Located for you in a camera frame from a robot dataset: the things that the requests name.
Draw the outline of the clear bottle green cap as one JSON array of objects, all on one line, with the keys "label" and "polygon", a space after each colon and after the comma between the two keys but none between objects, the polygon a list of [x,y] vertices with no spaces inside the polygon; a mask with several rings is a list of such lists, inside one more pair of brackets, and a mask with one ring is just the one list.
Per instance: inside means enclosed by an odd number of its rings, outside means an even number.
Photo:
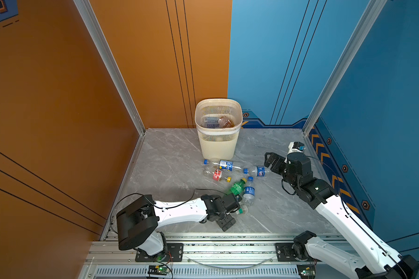
[{"label": "clear bottle green cap", "polygon": [[248,212],[248,207],[246,205],[241,205],[240,208],[236,211],[237,215],[244,215]]}]

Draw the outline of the brown tea bottle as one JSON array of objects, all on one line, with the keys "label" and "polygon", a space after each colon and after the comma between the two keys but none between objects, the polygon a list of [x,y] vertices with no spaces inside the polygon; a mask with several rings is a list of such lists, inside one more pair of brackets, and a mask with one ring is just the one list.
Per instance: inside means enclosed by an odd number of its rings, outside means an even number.
[{"label": "brown tea bottle", "polygon": [[219,128],[220,129],[227,129],[227,128],[233,128],[234,122],[227,116],[221,116],[218,120]]}]

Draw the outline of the clear bottle blue yellow label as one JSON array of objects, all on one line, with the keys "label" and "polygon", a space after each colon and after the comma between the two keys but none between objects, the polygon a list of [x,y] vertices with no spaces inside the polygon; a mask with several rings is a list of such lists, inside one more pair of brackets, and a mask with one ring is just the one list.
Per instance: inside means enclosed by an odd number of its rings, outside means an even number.
[{"label": "clear bottle blue yellow label", "polygon": [[228,170],[230,172],[239,171],[244,172],[244,166],[240,162],[231,160],[208,160],[203,161],[205,166],[217,167],[220,170]]}]

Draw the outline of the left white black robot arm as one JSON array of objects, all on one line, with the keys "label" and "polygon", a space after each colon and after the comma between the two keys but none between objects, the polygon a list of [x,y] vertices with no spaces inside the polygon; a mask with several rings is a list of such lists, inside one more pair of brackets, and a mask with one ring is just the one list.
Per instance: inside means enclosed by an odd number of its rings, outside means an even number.
[{"label": "left white black robot arm", "polygon": [[136,250],[152,260],[164,259],[169,252],[164,233],[168,225],[195,222],[215,222],[227,231],[236,220],[232,214],[241,209],[240,196],[203,195],[184,202],[161,202],[151,195],[140,198],[116,214],[118,248]]}]

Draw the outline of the green Sprite bottle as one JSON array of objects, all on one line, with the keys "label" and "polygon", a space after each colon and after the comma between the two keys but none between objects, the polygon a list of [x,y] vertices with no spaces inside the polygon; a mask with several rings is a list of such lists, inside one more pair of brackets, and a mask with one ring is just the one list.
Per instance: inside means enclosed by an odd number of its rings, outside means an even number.
[{"label": "green Sprite bottle", "polygon": [[230,189],[228,190],[228,194],[233,194],[234,196],[242,195],[244,193],[246,183],[247,183],[246,178],[242,178],[239,181],[235,182],[233,186],[231,186]]}]

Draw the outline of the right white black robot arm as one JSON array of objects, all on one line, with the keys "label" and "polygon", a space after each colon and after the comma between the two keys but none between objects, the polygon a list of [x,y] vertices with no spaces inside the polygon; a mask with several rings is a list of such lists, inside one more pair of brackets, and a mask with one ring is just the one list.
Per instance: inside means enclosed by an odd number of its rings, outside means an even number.
[{"label": "right white black robot arm", "polygon": [[354,256],[305,231],[294,238],[296,259],[319,260],[350,279],[416,278],[419,262],[410,255],[401,255],[349,213],[341,196],[326,181],[313,176],[310,159],[304,153],[292,152],[282,157],[268,152],[264,165],[281,175],[294,193],[326,218],[358,254]]}]

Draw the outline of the small bottle red white label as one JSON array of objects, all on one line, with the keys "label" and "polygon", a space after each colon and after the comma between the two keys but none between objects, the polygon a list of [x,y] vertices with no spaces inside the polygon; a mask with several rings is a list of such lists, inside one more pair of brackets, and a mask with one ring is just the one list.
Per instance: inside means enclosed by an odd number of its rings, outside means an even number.
[{"label": "small bottle red white label", "polygon": [[228,173],[224,173],[223,170],[213,167],[205,167],[203,170],[203,174],[214,181],[224,181],[230,183],[232,181],[232,177]]}]

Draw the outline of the clear Pepsi water bottle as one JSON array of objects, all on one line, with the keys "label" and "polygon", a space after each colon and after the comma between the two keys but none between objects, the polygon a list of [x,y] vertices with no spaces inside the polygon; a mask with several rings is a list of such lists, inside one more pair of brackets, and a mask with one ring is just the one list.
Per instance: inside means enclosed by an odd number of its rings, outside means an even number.
[{"label": "clear Pepsi water bottle", "polygon": [[265,166],[252,166],[243,169],[243,173],[251,177],[265,177],[270,172]]}]

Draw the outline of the clear bottle pale blue label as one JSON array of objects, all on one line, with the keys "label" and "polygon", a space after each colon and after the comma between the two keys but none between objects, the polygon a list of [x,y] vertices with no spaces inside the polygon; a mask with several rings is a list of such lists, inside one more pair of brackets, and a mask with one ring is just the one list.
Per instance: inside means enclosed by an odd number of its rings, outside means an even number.
[{"label": "clear bottle pale blue label", "polygon": [[221,127],[220,118],[215,116],[203,117],[202,126],[207,129],[219,129]]}]

